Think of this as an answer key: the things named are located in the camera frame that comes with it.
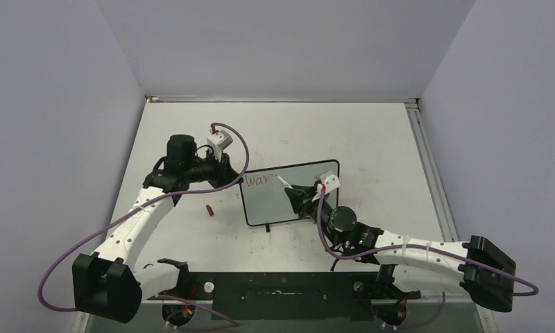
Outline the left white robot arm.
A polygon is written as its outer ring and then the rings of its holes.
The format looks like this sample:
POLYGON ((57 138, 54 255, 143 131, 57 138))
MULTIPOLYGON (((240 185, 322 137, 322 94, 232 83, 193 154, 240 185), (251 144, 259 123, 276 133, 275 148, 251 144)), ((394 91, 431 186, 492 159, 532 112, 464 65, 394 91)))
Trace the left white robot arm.
POLYGON ((136 262, 161 220, 189 192, 193 183, 208 182, 215 189, 234 185, 239 178, 225 149, 233 142, 226 130, 207 137, 206 155, 197 154, 191 135, 172 135, 161 157, 146 176, 126 217, 92 254, 79 254, 72 264, 75 309, 102 318, 129 322, 141 303, 166 292, 185 297, 190 289, 185 262, 159 259, 136 269, 136 262))

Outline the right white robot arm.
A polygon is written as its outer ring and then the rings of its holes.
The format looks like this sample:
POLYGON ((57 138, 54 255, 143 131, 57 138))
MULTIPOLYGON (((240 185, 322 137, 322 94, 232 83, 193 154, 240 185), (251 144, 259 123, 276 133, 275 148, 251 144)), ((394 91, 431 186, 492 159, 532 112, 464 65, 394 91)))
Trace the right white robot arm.
POLYGON ((516 264, 489 239, 427 241, 370 227, 350 207, 331 207, 320 191, 321 186, 284 189, 293 212, 316 223, 331 256, 381 268, 375 279, 381 295, 435 291, 468 295, 493 311, 512 310, 516 264))

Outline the black framed whiteboard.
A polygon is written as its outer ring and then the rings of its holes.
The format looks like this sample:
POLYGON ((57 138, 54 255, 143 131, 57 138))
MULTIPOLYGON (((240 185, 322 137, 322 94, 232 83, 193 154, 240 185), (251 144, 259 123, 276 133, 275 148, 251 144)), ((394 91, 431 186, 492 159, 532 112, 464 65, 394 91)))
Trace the black framed whiteboard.
POLYGON ((246 224, 257 227, 298 220, 287 186, 309 188, 314 197, 316 183, 325 173, 339 176, 339 161, 319 160, 245 172, 239 188, 246 224))

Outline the white whiteboard marker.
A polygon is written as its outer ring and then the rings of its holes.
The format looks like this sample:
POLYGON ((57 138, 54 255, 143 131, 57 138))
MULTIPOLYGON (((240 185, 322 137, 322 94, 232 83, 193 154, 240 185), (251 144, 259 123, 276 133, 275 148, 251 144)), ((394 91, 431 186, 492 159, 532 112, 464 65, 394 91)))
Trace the white whiteboard marker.
POLYGON ((290 185, 290 184, 289 184, 284 178, 282 178, 281 176, 276 175, 275 177, 284 185, 285 188, 287 188, 287 189, 292 189, 292 188, 293 188, 292 185, 290 185))

